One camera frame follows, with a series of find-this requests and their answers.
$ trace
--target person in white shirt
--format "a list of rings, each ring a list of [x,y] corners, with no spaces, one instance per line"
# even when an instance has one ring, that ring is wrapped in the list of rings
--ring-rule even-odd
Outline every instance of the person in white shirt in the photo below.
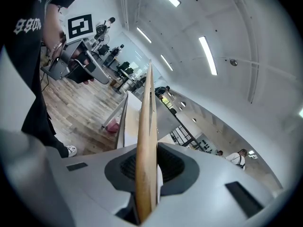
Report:
[[[99,21],[99,22],[96,24],[96,27],[98,27],[98,26],[100,26],[100,25],[105,25],[105,26],[106,26],[106,30],[104,31],[104,34],[106,35],[106,34],[108,34],[108,32],[109,32],[109,29],[110,29],[111,24],[114,23],[115,20],[116,20],[116,19],[115,19],[114,17],[111,17],[108,21],[106,21],[106,20],[101,20],[101,21]]]
[[[245,170],[245,157],[247,156],[247,150],[242,149],[238,153],[232,153],[226,157],[227,160],[234,163],[236,166]]]

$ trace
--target black t-shirt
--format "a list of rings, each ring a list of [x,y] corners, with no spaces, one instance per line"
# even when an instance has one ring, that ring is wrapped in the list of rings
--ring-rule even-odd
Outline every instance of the black t-shirt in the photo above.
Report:
[[[142,83],[144,83],[144,82],[146,81],[146,77],[142,77],[142,78],[140,79],[140,81],[141,81]]]
[[[5,30],[4,45],[18,73],[30,88],[40,58],[46,6],[52,3],[67,8],[74,1],[13,0],[13,7],[6,8],[10,19]]]
[[[159,97],[161,94],[165,93],[165,87],[157,87],[155,89],[155,95]]]

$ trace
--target desk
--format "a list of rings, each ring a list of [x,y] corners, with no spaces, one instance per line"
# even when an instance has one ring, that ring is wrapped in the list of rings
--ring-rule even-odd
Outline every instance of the desk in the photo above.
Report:
[[[131,80],[133,83],[136,83],[137,81],[138,81],[138,79],[137,78],[135,78],[134,76],[133,76],[133,78],[131,77],[131,76],[129,76],[125,71],[123,71],[122,69],[119,69],[121,72],[122,72],[122,74],[124,74],[125,76],[126,76],[126,78],[125,79],[123,79],[123,82],[122,82],[122,84],[119,86],[119,87],[113,87],[113,90],[116,92],[116,93],[118,93],[118,94],[121,94],[121,92],[120,92],[120,88],[128,81],[128,80]]]
[[[117,57],[114,57],[114,59],[109,63],[108,68],[110,68],[111,70],[114,70],[116,72],[118,72],[117,67],[121,65],[120,61],[118,60]]]

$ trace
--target black vent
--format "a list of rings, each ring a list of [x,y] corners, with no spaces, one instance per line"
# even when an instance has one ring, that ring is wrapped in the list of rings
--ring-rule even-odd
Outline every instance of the black vent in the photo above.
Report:
[[[164,183],[174,179],[184,171],[184,161],[162,147],[158,148],[157,158]]]
[[[184,171],[185,165],[183,160],[164,148],[158,148],[157,159],[164,183],[174,179]],[[133,181],[135,180],[135,168],[136,155],[128,157],[120,164],[121,173]]]
[[[135,179],[136,155],[132,155],[120,164],[120,171],[124,176]]]

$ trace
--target wooden plank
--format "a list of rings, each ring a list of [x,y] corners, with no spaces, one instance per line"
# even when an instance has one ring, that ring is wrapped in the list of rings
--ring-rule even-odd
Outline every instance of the wooden plank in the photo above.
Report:
[[[156,205],[156,108],[153,107],[153,117],[150,124],[150,89],[153,88],[152,62],[148,67],[141,114],[139,119],[139,132],[136,156],[136,206],[141,222],[144,222]],[[155,99],[154,90],[151,91],[152,99]]]
[[[153,85],[153,71],[151,66],[151,129],[150,129],[150,176],[151,176],[151,209],[157,204],[157,110],[155,88]]]

